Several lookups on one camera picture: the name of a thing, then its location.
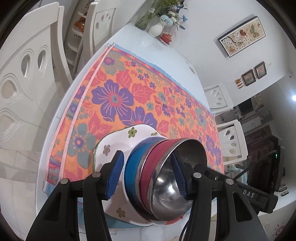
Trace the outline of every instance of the stack of bowls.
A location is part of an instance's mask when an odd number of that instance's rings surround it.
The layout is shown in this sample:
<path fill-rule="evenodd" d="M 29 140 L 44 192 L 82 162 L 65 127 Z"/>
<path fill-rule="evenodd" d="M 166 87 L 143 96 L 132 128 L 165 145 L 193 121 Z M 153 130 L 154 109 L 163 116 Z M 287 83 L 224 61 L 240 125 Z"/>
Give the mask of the stack of bowls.
<path fill-rule="evenodd" d="M 192 167 L 197 164 L 206 167 L 202 144 L 191 138 L 148 137 L 128 155 L 125 191 L 133 207 L 146 219 L 172 221 L 184 215 L 192 205 L 178 190 L 170 162 L 175 150 Z"/>

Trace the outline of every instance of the screw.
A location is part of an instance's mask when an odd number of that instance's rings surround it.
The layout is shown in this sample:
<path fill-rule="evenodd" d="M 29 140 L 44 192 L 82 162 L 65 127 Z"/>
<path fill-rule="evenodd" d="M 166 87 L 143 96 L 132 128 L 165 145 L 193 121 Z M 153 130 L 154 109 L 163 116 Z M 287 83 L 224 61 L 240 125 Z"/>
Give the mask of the screw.
<path fill-rule="evenodd" d="M 101 173 L 100 172 L 94 172 L 92 174 L 93 177 L 100 177 L 101 176 Z"/>
<path fill-rule="evenodd" d="M 193 176 L 194 176 L 195 178 L 201 178 L 201 177 L 202 177 L 202 175 L 201 175 L 199 172 L 195 172 L 195 173 L 193 173 Z"/>
<path fill-rule="evenodd" d="M 226 183 L 229 184 L 229 185 L 232 185 L 233 184 L 233 180 L 232 179 L 226 179 Z"/>
<path fill-rule="evenodd" d="M 68 179 L 63 178 L 63 179 L 60 181 L 60 183 L 61 183 L 61 184 L 66 184 L 66 183 L 68 183 Z"/>

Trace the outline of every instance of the picture frame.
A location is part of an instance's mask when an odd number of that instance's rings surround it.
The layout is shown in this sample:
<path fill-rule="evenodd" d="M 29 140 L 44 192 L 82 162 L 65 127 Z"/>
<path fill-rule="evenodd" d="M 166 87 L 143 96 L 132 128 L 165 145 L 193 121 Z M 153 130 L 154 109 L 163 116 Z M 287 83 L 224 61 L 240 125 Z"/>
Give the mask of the picture frame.
<path fill-rule="evenodd" d="M 249 70 L 248 72 L 244 73 L 242 75 L 242 78 L 244 80 L 245 86 L 249 86 L 252 83 L 255 83 L 256 82 L 256 78 L 255 78 L 255 75 L 254 75 L 254 72 L 253 72 L 252 69 Z"/>
<path fill-rule="evenodd" d="M 264 61 L 261 62 L 260 64 L 256 65 L 254 69 L 255 69 L 258 79 L 261 79 L 262 77 L 267 75 L 266 66 L 265 66 Z"/>
<path fill-rule="evenodd" d="M 228 56 L 232 57 L 265 36 L 265 31 L 261 22 L 259 18 L 255 16 L 233 28 L 218 40 Z"/>

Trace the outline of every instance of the white chair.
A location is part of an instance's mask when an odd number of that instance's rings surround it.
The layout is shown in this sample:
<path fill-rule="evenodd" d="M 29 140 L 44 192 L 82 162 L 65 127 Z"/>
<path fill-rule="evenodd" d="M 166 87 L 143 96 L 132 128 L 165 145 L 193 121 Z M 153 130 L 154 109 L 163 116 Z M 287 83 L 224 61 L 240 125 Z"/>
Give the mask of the white chair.
<path fill-rule="evenodd" d="M 83 33 L 85 62 L 111 37 L 114 14 L 119 3 L 120 0 L 100 0 L 90 4 Z"/>
<path fill-rule="evenodd" d="M 223 84 L 207 87 L 204 89 L 204 92 L 209 107 L 215 115 L 219 115 L 233 108 L 232 100 Z"/>
<path fill-rule="evenodd" d="M 72 82 L 63 41 L 64 6 L 26 14 L 0 50 L 0 148 L 38 151 L 59 105 L 52 59 L 63 88 Z"/>
<path fill-rule="evenodd" d="M 225 128 L 222 131 L 219 131 L 222 156 L 241 156 L 235 160 L 224 162 L 224 165 L 227 166 L 246 160 L 248 156 L 248 150 L 241 123 L 238 120 L 233 120 L 217 125 L 217 128 Z"/>

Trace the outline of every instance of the floral tablecloth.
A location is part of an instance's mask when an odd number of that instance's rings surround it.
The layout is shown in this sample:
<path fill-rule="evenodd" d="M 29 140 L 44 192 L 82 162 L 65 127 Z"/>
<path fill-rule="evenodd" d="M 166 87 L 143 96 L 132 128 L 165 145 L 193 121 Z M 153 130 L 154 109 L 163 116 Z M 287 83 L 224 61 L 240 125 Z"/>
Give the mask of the floral tablecloth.
<path fill-rule="evenodd" d="M 92 153 L 107 134 L 136 124 L 168 138 L 198 139 L 208 166 L 223 172 L 213 114 L 163 70 L 119 46 L 109 46 L 72 96 L 48 153 L 44 191 L 59 180 L 90 175 Z"/>

